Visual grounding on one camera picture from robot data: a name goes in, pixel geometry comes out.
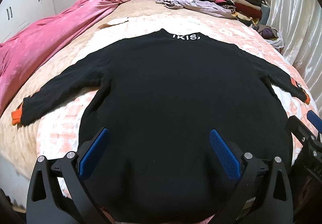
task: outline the bed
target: bed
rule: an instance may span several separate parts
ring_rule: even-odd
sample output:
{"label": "bed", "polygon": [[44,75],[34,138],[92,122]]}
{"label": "bed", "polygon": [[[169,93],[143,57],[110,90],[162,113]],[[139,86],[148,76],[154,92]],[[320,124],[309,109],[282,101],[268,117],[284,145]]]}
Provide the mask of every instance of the bed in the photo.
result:
{"label": "bed", "polygon": [[[305,82],[295,68],[289,65],[256,31],[239,21],[216,18],[187,9],[172,10],[156,4],[155,0],[131,0],[118,6],[114,12],[94,24],[56,53],[28,79],[7,106],[0,118],[0,153],[11,163],[6,166],[8,174],[11,173],[11,176],[6,176],[6,180],[16,179],[18,174],[15,171],[17,171],[19,175],[23,176],[21,182],[28,182],[39,155],[45,155],[48,159],[52,159],[62,157],[70,150],[77,150],[81,117],[97,89],[82,90],[77,96],[72,97],[59,108],[29,126],[12,126],[11,112],[19,106],[24,97],[33,94],[51,78],[87,54],[117,40],[148,34],[161,28],[179,35],[201,32],[211,38],[234,43],[241,50],[279,66],[300,82],[309,93]],[[309,93],[309,96],[312,101],[306,105],[278,87],[273,86],[273,88],[288,116],[296,115],[316,134],[316,129],[306,119],[309,110],[318,112],[311,94]],[[300,149],[301,144],[293,137],[293,161]],[[68,191],[62,180],[60,180],[60,184],[63,192],[67,195]],[[21,191],[23,198],[26,197],[26,194],[27,189]],[[12,193],[11,195],[8,192],[8,195],[11,196],[12,201],[19,201],[20,206],[25,207],[24,199],[15,197],[18,196],[17,194]]]}

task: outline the satin curtain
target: satin curtain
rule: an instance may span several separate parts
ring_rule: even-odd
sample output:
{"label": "satin curtain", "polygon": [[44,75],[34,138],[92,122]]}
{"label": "satin curtain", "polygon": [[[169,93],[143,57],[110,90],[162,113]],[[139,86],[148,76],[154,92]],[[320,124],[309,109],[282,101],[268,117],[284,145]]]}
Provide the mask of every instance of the satin curtain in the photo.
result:
{"label": "satin curtain", "polygon": [[282,55],[300,73],[322,118],[322,9],[317,0],[267,0],[268,25],[284,39]]}

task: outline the pink blanket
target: pink blanket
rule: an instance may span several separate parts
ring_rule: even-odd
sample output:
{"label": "pink blanket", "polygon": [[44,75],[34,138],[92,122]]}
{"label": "pink blanket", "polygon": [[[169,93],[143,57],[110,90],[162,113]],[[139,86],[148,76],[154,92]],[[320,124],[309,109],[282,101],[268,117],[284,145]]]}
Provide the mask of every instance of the pink blanket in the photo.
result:
{"label": "pink blanket", "polygon": [[0,116],[27,79],[86,29],[130,0],[78,0],[0,43]]}

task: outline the silver screw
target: silver screw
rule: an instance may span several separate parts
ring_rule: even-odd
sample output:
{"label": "silver screw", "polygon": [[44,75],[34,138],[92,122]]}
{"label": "silver screw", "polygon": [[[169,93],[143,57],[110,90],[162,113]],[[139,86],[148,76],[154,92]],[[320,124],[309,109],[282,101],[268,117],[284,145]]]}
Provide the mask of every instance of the silver screw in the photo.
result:
{"label": "silver screw", "polygon": [[75,152],[74,151],[70,151],[69,153],[67,153],[67,158],[72,159],[75,156]]}
{"label": "silver screw", "polygon": [[37,160],[38,160],[39,162],[43,162],[43,161],[44,161],[44,159],[45,159],[45,157],[44,157],[44,156],[40,156]]}
{"label": "silver screw", "polygon": [[274,160],[277,162],[277,163],[280,163],[282,161],[282,159],[279,157],[279,156],[276,156],[274,158]]}
{"label": "silver screw", "polygon": [[244,154],[244,156],[245,156],[246,159],[249,159],[250,160],[253,157],[253,154],[251,154],[250,152],[246,152]]}

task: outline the black sweatshirt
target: black sweatshirt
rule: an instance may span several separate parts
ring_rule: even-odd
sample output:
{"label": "black sweatshirt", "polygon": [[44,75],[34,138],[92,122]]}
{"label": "black sweatshirt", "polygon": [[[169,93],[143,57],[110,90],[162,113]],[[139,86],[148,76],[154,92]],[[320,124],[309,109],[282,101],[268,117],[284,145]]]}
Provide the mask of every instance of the black sweatshirt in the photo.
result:
{"label": "black sweatshirt", "polygon": [[28,125],[84,87],[100,86],[86,108],[79,145],[101,127],[110,143],[85,181],[116,221],[195,223],[231,194],[209,143],[212,129],[257,158],[280,156],[288,170],[292,136],[272,84],[306,100],[267,61],[201,33],[164,29],[89,54],[24,99]]}

